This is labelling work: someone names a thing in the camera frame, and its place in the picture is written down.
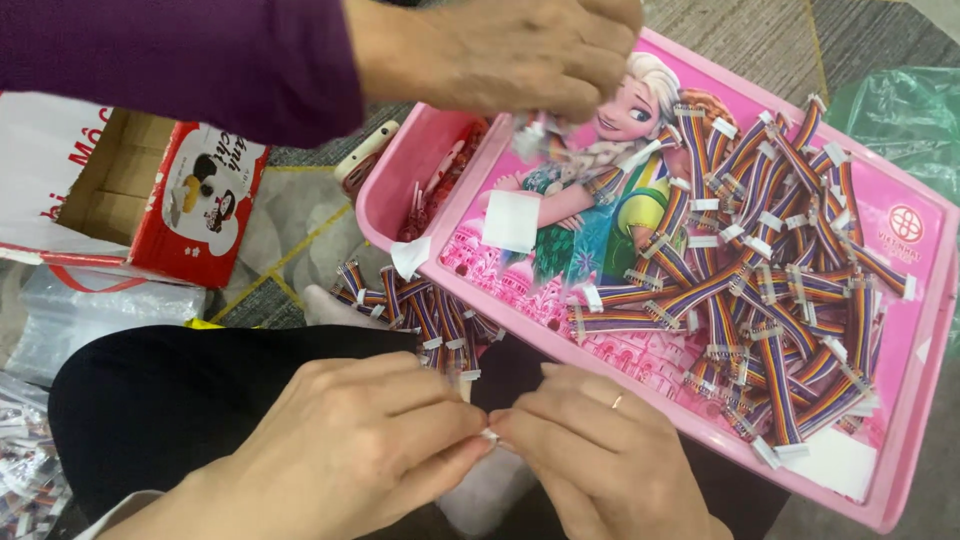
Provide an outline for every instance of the yellow line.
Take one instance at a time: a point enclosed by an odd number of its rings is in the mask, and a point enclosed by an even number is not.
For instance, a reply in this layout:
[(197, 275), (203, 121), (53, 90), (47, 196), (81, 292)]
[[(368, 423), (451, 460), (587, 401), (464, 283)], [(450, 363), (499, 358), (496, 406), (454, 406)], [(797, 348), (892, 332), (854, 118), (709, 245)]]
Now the yellow line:
[(817, 60), (817, 77), (820, 79), (820, 98), (824, 104), (830, 105), (830, 92), (827, 90), (827, 69), (824, 67), (824, 51), (820, 47), (820, 36), (817, 35), (817, 19), (813, 16), (812, 0), (804, 0), (806, 21), (810, 25), (810, 37), (813, 39), (813, 52)]
[(303, 300), (300, 299), (300, 296), (297, 295), (297, 291), (290, 288), (290, 285), (283, 280), (283, 278), (275, 271), (270, 273), (270, 278), (274, 280), (276, 285), (280, 287), (280, 290), (287, 293), (287, 296), (290, 297), (290, 300), (294, 302), (300, 309), (304, 309)]
[(336, 168), (336, 167), (333, 167), (333, 166), (330, 166), (330, 165), (323, 165), (323, 166), (312, 166), (312, 167), (311, 167), (311, 166), (304, 166), (304, 167), (295, 167), (295, 166), (290, 166), (290, 167), (263, 167), (263, 170), (265, 170), (265, 171), (274, 171), (274, 172), (278, 172), (278, 173), (302, 173), (302, 172), (310, 172), (310, 171), (332, 171), (332, 170), (335, 169), (335, 168)]
[(279, 270), (281, 266), (283, 266), (287, 262), (290, 262), (291, 258), (293, 258), (299, 252), (303, 251), (304, 248), (309, 246), (310, 242), (312, 242), (314, 238), (316, 238), (318, 235), (322, 234), (324, 231), (329, 229), (330, 226), (336, 223), (337, 220), (339, 220), (341, 217), (344, 217), (344, 215), (346, 215), (347, 212), (350, 211), (350, 208), (351, 208), (350, 203), (346, 203), (345, 205), (341, 206), (340, 209), (336, 211), (336, 213), (334, 213), (329, 217), (329, 219), (324, 221), (320, 225), (320, 227), (311, 231), (310, 234), (306, 236), (306, 238), (304, 238), (303, 240), (300, 241), (300, 243), (294, 246), (294, 249), (290, 250), (290, 252), (287, 255), (283, 256), (283, 258), (281, 258), (276, 263), (274, 263), (274, 265), (271, 266), (270, 269), (268, 269), (262, 276), (257, 278), (255, 282), (251, 283), (250, 286), (245, 288), (243, 292), (237, 295), (237, 297), (233, 299), (233, 302), (230, 302), (229, 304), (227, 304), (227, 306), (221, 309), (219, 313), (214, 315), (209, 322), (216, 324), (217, 321), (224, 318), (224, 316), (227, 315), (227, 313), (229, 313), (231, 309), (237, 307), (237, 305), (243, 302), (245, 298), (250, 296), (250, 293), (252, 293), (262, 283), (267, 281), (272, 274), (275, 274), (276, 271)]

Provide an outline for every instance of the white sock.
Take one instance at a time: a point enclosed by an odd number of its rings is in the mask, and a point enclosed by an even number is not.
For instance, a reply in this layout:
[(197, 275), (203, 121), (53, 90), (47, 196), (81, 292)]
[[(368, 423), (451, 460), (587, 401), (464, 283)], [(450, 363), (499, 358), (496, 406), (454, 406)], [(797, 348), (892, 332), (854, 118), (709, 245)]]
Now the white sock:
[(497, 447), (470, 469), (460, 485), (442, 495), (437, 506), (461, 536), (482, 538), (535, 485), (537, 477), (523, 458)]
[(318, 285), (308, 285), (300, 295), (306, 304), (303, 316), (307, 326), (344, 325), (348, 327), (386, 330), (387, 325), (340, 302)]

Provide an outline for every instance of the white paper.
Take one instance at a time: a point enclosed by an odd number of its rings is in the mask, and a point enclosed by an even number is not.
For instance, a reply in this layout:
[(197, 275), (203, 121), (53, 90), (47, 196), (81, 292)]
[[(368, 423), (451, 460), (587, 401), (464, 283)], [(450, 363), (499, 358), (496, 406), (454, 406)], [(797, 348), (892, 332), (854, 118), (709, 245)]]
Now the white paper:
[(491, 191), (480, 243), (516, 253), (530, 253), (537, 243), (540, 199), (513, 191)]
[(827, 428), (806, 440), (810, 456), (783, 461), (783, 466), (827, 489), (864, 501), (874, 475), (876, 449)]
[(394, 242), (390, 246), (390, 257), (394, 260), (396, 272), (409, 282), (420, 265), (430, 258), (430, 236), (412, 242)]

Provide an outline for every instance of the black pants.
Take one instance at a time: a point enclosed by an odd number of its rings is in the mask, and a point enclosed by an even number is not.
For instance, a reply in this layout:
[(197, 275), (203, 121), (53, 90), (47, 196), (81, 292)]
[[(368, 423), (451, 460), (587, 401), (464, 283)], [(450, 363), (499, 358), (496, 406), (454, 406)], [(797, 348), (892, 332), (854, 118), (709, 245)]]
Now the black pants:
[[(290, 331), (149, 327), (90, 343), (60, 370), (50, 424), (76, 501), (92, 522), (134, 491), (167, 491), (246, 440), (294, 372), (318, 358), (368, 357), (415, 347), (411, 334), (320, 326)], [(512, 337), (480, 358), (471, 400), (509, 407), (540, 385), (547, 358)], [(708, 507), (736, 538), (762, 538), (788, 494), (684, 441)], [(377, 538), (452, 538), (422, 509)], [(494, 538), (564, 538), (542, 489), (524, 498)]]

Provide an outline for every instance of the logo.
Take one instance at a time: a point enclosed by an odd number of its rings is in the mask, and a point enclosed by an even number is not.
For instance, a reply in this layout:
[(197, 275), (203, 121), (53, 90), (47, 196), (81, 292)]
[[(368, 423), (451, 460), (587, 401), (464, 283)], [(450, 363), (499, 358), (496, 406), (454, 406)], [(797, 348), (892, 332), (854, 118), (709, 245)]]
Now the logo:
[(908, 244), (914, 244), (924, 237), (924, 221), (907, 205), (891, 208), (888, 222), (894, 236)]

